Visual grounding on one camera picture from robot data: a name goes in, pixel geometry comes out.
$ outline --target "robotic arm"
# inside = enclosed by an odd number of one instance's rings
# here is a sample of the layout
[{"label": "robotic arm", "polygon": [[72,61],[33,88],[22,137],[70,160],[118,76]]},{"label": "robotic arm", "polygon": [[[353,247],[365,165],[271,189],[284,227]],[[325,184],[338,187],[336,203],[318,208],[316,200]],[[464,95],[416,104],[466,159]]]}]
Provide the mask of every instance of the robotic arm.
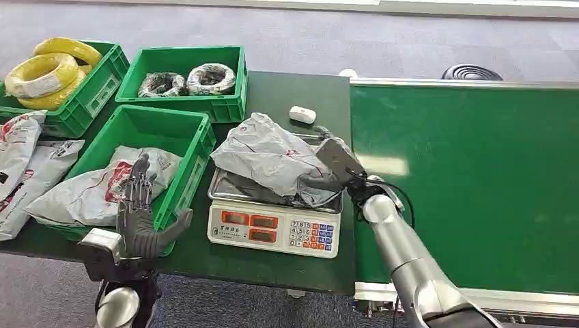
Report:
[{"label": "robotic arm", "polygon": [[191,222],[185,210],[163,231],[155,231],[151,210],[149,156],[132,166],[119,202],[117,232],[94,228],[78,243],[90,279],[101,282],[95,302],[96,328],[149,327],[157,288],[156,258]]},{"label": "robotic arm", "polygon": [[327,139],[317,157],[334,173],[333,184],[340,181],[346,186],[362,209],[412,328],[501,327],[444,274],[402,218],[404,205],[380,177],[367,176],[350,151],[335,139]]}]

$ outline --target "black cable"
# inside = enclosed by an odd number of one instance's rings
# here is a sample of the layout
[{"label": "black cable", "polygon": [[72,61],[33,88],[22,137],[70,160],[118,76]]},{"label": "black cable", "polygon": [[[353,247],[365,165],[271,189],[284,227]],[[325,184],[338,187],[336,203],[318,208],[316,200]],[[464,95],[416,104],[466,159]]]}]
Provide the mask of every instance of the black cable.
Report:
[{"label": "black cable", "polygon": [[106,280],[102,280],[100,283],[100,288],[98,289],[98,294],[96,295],[96,300],[94,301],[94,313],[97,314],[98,313],[98,308],[100,307],[100,299],[102,298],[102,294],[104,293],[104,290],[107,289],[107,281]]},{"label": "black cable", "polygon": [[394,314],[392,315],[392,328],[396,328],[396,318],[398,315],[398,302],[400,299],[396,296],[396,303],[394,304]]},{"label": "black cable", "polygon": [[379,185],[385,185],[388,187],[392,187],[392,188],[396,189],[396,191],[400,192],[404,196],[404,198],[406,199],[406,203],[408,204],[408,211],[410,212],[410,226],[412,227],[412,229],[416,228],[416,217],[414,216],[414,205],[412,205],[412,201],[410,200],[410,197],[408,196],[408,194],[406,192],[404,192],[404,190],[402,190],[402,188],[398,187],[395,184],[393,185],[393,184],[385,182],[385,181],[368,180],[366,178],[362,178],[359,174],[357,174],[356,172],[354,172],[353,170],[348,169],[348,168],[346,168],[345,170],[347,171],[347,173],[349,173],[350,175],[352,175],[356,179],[362,180],[364,182],[375,183],[377,185],[379,184]]},{"label": "black cable", "polygon": [[353,200],[352,204],[354,205],[354,218],[356,219],[356,221],[364,222],[364,219],[360,218],[360,213],[362,213],[362,209],[357,207]]}]

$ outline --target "green plastic crate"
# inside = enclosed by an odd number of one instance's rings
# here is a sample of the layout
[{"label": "green plastic crate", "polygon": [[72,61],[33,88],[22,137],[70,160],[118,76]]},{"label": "green plastic crate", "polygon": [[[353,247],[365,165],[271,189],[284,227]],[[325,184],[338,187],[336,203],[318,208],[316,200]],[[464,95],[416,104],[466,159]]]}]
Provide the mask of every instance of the green plastic crate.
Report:
[{"label": "green plastic crate", "polygon": [[[224,64],[235,72],[236,85],[233,94],[137,98],[139,86],[147,73],[175,72],[187,79],[193,68],[206,63]],[[116,101],[131,105],[205,113],[214,123],[241,122],[245,117],[247,85],[247,69],[242,46],[151,48],[137,53],[119,88]]]},{"label": "green plastic crate", "polygon": [[[57,110],[46,113],[42,131],[46,135],[67,138],[83,135],[120,86],[128,70],[128,61],[120,45],[83,42],[100,52],[102,59]],[[5,96],[5,93],[4,84],[0,83],[0,122],[30,112],[15,97]]]},{"label": "green plastic crate", "polygon": [[[173,182],[152,204],[154,227],[164,229],[167,224],[175,221],[181,210],[190,206],[209,161],[209,154],[215,146],[215,136],[209,117],[203,113],[121,105],[65,180],[105,168],[120,145],[133,148],[156,147],[182,157]],[[71,241],[81,240],[93,228],[47,227],[58,230]],[[173,245],[165,250],[164,255],[172,249]]]},{"label": "green plastic crate", "polygon": [[[79,138],[79,139],[82,139],[85,141],[85,144],[83,145],[82,149],[79,151],[79,158],[82,157],[82,155],[85,153],[85,151],[88,149],[88,147],[92,144],[92,141],[94,140],[96,135],[100,132],[100,130],[102,129],[104,124],[107,123],[107,121],[109,120],[111,115],[113,115],[113,112],[117,109],[117,107],[119,107],[119,103],[117,103],[115,101],[115,93],[113,92],[111,99],[109,99],[109,101],[107,101],[107,103],[104,105],[104,107],[100,110],[100,113],[94,118],[94,120],[92,121],[92,124],[89,126],[89,128],[85,131],[85,133],[82,135],[82,137]],[[70,138],[54,137],[52,135],[40,135],[39,140],[42,140],[42,141],[55,141],[55,140],[65,141],[65,140],[70,140]]]}]

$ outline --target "white mailer bag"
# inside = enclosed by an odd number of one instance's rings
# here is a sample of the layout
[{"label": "white mailer bag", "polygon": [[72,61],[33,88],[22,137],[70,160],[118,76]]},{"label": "white mailer bag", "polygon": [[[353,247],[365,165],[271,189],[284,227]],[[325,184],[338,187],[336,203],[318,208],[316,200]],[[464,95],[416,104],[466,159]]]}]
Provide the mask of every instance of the white mailer bag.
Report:
[{"label": "white mailer bag", "polygon": [[13,239],[28,221],[26,205],[52,188],[76,162],[84,140],[39,141],[18,185],[0,202],[0,241]]},{"label": "white mailer bag", "polygon": [[251,114],[231,129],[211,158],[217,167],[250,178],[280,196],[296,195],[302,174],[314,178],[331,174],[310,145],[262,113]]},{"label": "white mailer bag", "polygon": [[157,175],[152,191],[155,198],[171,184],[181,157],[158,148],[120,146],[106,168],[63,181],[25,210],[43,224],[115,226],[122,183],[143,153],[149,154],[151,164],[147,177]]},{"label": "white mailer bag", "polygon": [[45,117],[46,111],[32,111],[0,127],[0,200],[8,197],[24,173]]}]

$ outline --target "gray carpet floor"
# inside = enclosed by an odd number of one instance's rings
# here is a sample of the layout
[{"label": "gray carpet floor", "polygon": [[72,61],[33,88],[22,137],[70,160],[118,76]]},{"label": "gray carpet floor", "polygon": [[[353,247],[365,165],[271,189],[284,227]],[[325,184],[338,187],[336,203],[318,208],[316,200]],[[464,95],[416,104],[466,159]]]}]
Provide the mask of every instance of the gray carpet floor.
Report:
[{"label": "gray carpet floor", "polygon": [[[45,38],[150,46],[243,44],[250,70],[438,78],[453,64],[508,81],[579,81],[579,23],[346,12],[75,3],[0,3],[0,76]],[[96,283],[79,264],[0,255],[0,327],[92,327]],[[162,276],[156,327],[388,327],[347,297]]]}]

